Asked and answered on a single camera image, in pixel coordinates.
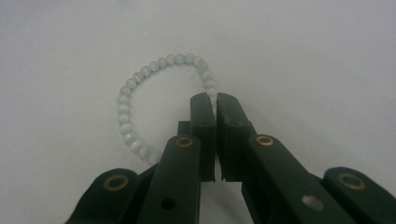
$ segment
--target bracelet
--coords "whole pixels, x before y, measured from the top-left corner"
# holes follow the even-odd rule
[[[152,62],[148,66],[142,67],[140,72],[134,73],[132,78],[129,78],[125,82],[125,86],[120,89],[119,96],[119,125],[120,134],[125,145],[137,155],[141,160],[147,162],[149,165],[156,164],[160,159],[162,153],[149,145],[140,137],[131,123],[131,108],[130,108],[130,97],[134,89],[137,88],[138,84],[145,80],[146,77],[160,71],[166,66],[170,65],[193,65],[201,79],[204,82],[206,93],[211,99],[213,108],[216,108],[216,96],[217,96],[217,82],[212,77],[212,73],[208,70],[206,62],[199,57],[195,57],[193,54],[178,54],[177,56],[169,54],[166,58],[160,58],[157,62]]]

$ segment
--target white background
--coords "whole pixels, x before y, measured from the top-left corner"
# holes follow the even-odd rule
[[[0,1],[0,222],[64,223],[101,173],[146,170],[117,97],[169,53],[204,57],[311,173],[351,167],[396,195],[395,24],[395,1]],[[202,91],[167,68],[134,92],[133,121],[163,148]],[[251,223],[240,185],[217,179],[201,223]]]

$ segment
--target translucent bead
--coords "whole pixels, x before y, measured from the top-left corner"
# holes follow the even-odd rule
[[[129,146],[134,141],[134,135],[132,133],[125,134],[122,136],[122,141]]]
[[[194,55],[191,53],[186,54],[186,63],[193,63],[194,62]]]
[[[165,68],[167,65],[166,59],[165,58],[160,58],[157,62],[158,66],[160,68]]]
[[[174,64],[176,61],[176,57],[173,54],[169,54],[168,56],[166,56],[166,62],[168,64]]]
[[[208,69],[206,62],[203,59],[195,61],[195,67],[198,70],[198,73],[201,75]]]
[[[136,87],[136,82],[133,78],[129,78],[128,80],[126,80],[125,84],[125,86],[128,87],[130,90],[133,90]]]
[[[134,142],[132,142],[131,145],[129,145],[129,149],[131,149],[133,153],[136,153],[141,147],[142,147],[142,142],[140,142],[139,140],[135,140]]]
[[[139,83],[139,82],[142,82],[143,81],[143,79],[144,79],[145,77],[143,77],[143,75],[141,74],[141,73],[134,73],[134,77],[132,77],[132,80],[135,82],[135,83]]]
[[[129,115],[127,115],[127,114],[119,115],[119,124],[128,123],[128,121],[129,121]]]
[[[124,123],[120,126],[120,133],[127,134],[132,132],[132,125],[130,123]]]
[[[126,95],[120,95],[119,96],[119,104],[121,104],[121,105],[129,104],[129,97]]]
[[[141,147],[139,149],[139,152],[137,153],[137,156],[142,160],[145,159],[148,155],[149,155],[149,150],[146,147]]]
[[[212,78],[213,74],[210,71],[206,71],[205,73],[202,74],[202,79],[206,80],[206,79],[210,79]]]
[[[148,164],[149,165],[155,165],[156,163],[158,163],[158,155],[157,155],[157,153],[153,152],[148,157]]]
[[[147,66],[142,67],[142,69],[140,70],[140,73],[144,76],[144,77],[148,77],[149,74],[151,73],[151,71],[149,70],[149,68]]]
[[[157,72],[158,71],[158,64],[156,62],[152,62],[149,64],[149,70],[151,71],[151,73],[153,72]]]
[[[212,78],[208,78],[204,80],[204,85],[208,87],[215,87],[216,86],[216,81],[213,80]]]
[[[206,92],[207,92],[207,94],[209,95],[210,98],[215,98],[216,95],[218,94],[218,93],[216,92],[216,90],[215,90],[214,88],[212,88],[212,87],[207,88],[207,89],[206,89]]]
[[[129,114],[129,105],[120,105],[119,113],[120,114]]]
[[[178,54],[178,55],[176,56],[176,63],[177,63],[177,64],[183,64],[183,63],[184,63],[184,55]]]
[[[120,89],[120,94],[121,95],[126,95],[126,96],[131,96],[132,91],[128,87],[122,87]]]

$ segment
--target white bead bracelet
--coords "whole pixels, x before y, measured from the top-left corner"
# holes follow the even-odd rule
[[[202,58],[196,58],[193,54],[178,54],[177,56],[169,54],[166,58],[160,58],[157,62],[152,62],[148,66],[142,67],[140,72],[134,73],[134,76],[125,82],[125,86],[120,89],[119,96],[119,125],[120,134],[125,145],[140,159],[146,161],[149,165],[156,164],[161,158],[161,152],[148,147],[148,144],[139,137],[139,134],[131,123],[130,97],[132,91],[146,77],[158,72],[160,69],[173,64],[193,65],[201,75],[204,82],[205,90],[210,96],[213,108],[216,108],[217,82],[208,70],[206,62]]]

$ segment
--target bead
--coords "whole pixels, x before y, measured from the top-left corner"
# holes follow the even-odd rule
[[[202,79],[203,80],[210,79],[210,78],[212,78],[212,76],[213,76],[212,72],[206,71],[205,73],[202,74]]]
[[[156,62],[152,62],[149,64],[149,70],[151,73],[157,72],[158,71],[158,64]]]
[[[139,152],[137,153],[137,156],[139,156],[140,159],[145,159],[149,155],[149,150],[146,147],[141,147],[139,149]]]
[[[140,73],[144,76],[144,77],[148,77],[149,74],[151,73],[151,71],[149,70],[149,68],[147,66],[142,67],[142,69],[140,70]]]
[[[157,62],[158,66],[160,68],[165,68],[167,65],[166,59],[165,58],[160,58]]]
[[[194,62],[194,55],[191,53],[186,54],[186,63],[193,63]]]
[[[136,87],[136,82],[133,78],[129,78],[128,80],[126,80],[125,84],[125,86],[128,87],[130,90],[133,90]]]
[[[208,78],[204,80],[204,85],[206,87],[215,87],[216,86],[216,81],[213,80],[212,78]]]
[[[142,147],[142,142],[140,142],[140,140],[135,140],[134,142],[132,142],[131,145],[129,145],[129,149],[131,149],[132,152],[136,153],[137,150],[139,150],[139,148]]]
[[[131,96],[132,92],[128,87],[122,87],[120,89],[120,94],[121,95],[126,95],[126,96]]]
[[[217,95],[216,90],[214,88],[212,88],[212,87],[207,88],[206,92],[207,92],[207,94],[209,95],[210,98],[215,98],[216,95]]]
[[[134,73],[134,76],[132,77],[132,80],[135,83],[139,83],[139,82],[142,82],[144,78],[145,77],[143,77],[143,75],[141,73]]]
[[[176,57],[173,54],[169,54],[168,56],[166,56],[166,62],[168,64],[174,64],[176,61]]]
[[[122,141],[128,146],[134,141],[134,135],[132,133],[125,134],[122,136]]]
[[[158,162],[158,155],[157,153],[153,152],[151,155],[148,157],[148,164],[149,165],[154,165]]]
[[[130,123],[124,123],[120,126],[120,133],[127,134],[132,132],[132,125]]]
[[[119,113],[120,114],[129,114],[129,105],[120,105]]]
[[[184,63],[184,55],[178,54],[178,55],[176,56],[176,63],[177,63],[177,64],[183,64],[183,63]]]
[[[121,104],[121,105],[129,104],[129,97],[126,95],[120,95],[119,96],[119,104]]]
[[[198,70],[198,73],[201,75],[205,73],[208,69],[206,62],[203,59],[197,60],[195,67]]]
[[[119,124],[128,123],[128,121],[129,121],[129,115],[127,115],[127,114],[119,115]]]

